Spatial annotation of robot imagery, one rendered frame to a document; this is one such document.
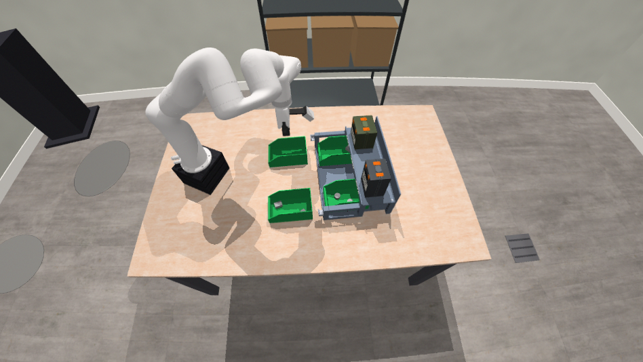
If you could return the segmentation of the green bin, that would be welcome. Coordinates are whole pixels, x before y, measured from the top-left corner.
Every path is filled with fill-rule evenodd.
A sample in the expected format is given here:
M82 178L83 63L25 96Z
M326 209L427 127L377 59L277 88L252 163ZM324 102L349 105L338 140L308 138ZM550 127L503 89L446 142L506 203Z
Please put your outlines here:
M283 207L276 209L274 203L278 201L282 202ZM305 209L305 212L300 212L302 209ZM268 219L270 223L312 220L311 189L279 190L269 195Z
M305 136L278 138L270 143L268 162L270 167L308 164Z
M360 202L355 179L335 180L325 185L323 192L325 206ZM334 198L335 193L340 194L339 199ZM348 199L352 199L353 201L347 202Z
M319 142L317 146L320 166L352 164L347 136L332 136Z

